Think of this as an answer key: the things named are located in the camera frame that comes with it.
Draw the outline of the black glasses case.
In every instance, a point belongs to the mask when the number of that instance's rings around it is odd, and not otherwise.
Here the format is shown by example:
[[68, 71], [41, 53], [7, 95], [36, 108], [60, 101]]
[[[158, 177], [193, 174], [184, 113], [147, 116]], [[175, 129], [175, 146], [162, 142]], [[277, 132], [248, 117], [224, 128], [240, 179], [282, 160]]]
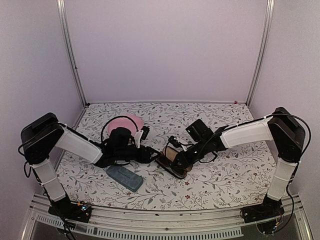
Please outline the black glasses case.
[[159, 157], [155, 159], [155, 162], [162, 168], [163, 166], [174, 166], [174, 151], [176, 151], [174, 148], [165, 146]]

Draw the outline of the brown sunglasses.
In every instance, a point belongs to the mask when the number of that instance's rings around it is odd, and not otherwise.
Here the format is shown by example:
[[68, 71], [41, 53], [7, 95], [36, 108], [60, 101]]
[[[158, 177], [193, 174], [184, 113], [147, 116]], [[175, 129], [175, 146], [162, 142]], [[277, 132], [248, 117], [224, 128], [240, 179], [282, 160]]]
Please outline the brown sunglasses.
[[188, 166], [170, 166], [170, 165], [164, 165], [163, 168], [172, 176], [174, 176], [177, 179], [184, 179], [187, 177], [188, 172], [190, 172], [193, 169], [193, 165]]

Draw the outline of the grey case green lining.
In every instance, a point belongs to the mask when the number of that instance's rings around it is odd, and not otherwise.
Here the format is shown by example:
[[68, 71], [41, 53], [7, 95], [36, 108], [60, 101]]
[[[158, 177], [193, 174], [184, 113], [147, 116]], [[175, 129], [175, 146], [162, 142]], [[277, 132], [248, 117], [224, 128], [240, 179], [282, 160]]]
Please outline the grey case green lining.
[[136, 192], [144, 183], [144, 179], [124, 166], [113, 165], [106, 169], [106, 174], [114, 181], [130, 190]]

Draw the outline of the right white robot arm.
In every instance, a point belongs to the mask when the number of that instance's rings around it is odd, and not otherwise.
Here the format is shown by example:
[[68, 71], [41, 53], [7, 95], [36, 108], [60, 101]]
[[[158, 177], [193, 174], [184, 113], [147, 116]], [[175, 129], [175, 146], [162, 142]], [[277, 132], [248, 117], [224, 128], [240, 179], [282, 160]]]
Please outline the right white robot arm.
[[223, 152], [234, 147], [262, 142], [272, 142], [277, 150], [277, 165], [266, 192], [264, 203], [258, 213], [269, 218], [278, 210], [286, 188], [304, 154], [306, 124], [298, 116], [290, 114], [284, 107], [264, 117], [233, 126], [222, 126], [212, 130], [201, 119], [186, 128], [194, 144], [180, 151], [171, 167], [182, 170], [202, 160], [209, 153]]

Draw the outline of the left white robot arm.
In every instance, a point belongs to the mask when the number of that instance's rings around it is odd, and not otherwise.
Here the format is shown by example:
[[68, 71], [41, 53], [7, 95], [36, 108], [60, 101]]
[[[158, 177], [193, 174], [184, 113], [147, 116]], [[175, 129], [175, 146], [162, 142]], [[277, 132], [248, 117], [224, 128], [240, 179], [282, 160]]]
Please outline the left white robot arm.
[[24, 127], [21, 131], [21, 145], [18, 153], [30, 165], [39, 184], [46, 190], [48, 197], [55, 202], [55, 209], [63, 216], [70, 217], [74, 213], [74, 205], [66, 200], [67, 193], [60, 183], [56, 170], [50, 162], [53, 149], [74, 154], [88, 163], [106, 168], [125, 165], [131, 161], [149, 164], [160, 153], [152, 147], [143, 146], [142, 140], [148, 136], [150, 129], [139, 126], [129, 115], [120, 115], [110, 119], [103, 129], [116, 120], [128, 120], [134, 130], [125, 126], [117, 126], [111, 130], [108, 138], [100, 135], [95, 142], [81, 133], [58, 121], [57, 116], [49, 112]]

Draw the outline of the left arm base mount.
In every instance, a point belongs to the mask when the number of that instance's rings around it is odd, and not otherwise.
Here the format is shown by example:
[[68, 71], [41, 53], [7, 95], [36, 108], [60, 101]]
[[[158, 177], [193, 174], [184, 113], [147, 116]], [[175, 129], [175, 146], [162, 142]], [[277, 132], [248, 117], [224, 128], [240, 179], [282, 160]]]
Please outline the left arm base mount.
[[50, 197], [48, 199], [50, 201], [49, 214], [60, 217], [63, 220], [89, 222], [92, 214], [92, 204], [90, 202], [72, 202], [68, 196], [58, 201], [53, 201]]

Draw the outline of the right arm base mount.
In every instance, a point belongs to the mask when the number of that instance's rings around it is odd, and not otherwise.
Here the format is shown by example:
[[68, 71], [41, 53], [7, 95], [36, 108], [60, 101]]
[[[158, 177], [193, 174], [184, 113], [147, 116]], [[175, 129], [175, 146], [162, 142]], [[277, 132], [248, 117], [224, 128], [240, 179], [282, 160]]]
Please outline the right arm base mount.
[[285, 223], [283, 222], [283, 220], [285, 219], [285, 210], [282, 201], [273, 200], [267, 195], [264, 197], [262, 203], [243, 207], [239, 212], [239, 216], [243, 218], [245, 223], [253, 223], [267, 220], [269, 218], [274, 218], [271, 221], [256, 224], [258, 231], [264, 236], [274, 235], [275, 233], [278, 233], [279, 231], [284, 229], [293, 217], [295, 209], [294, 198], [288, 192], [288, 188], [286, 189], [286, 193], [291, 200], [291, 212]]

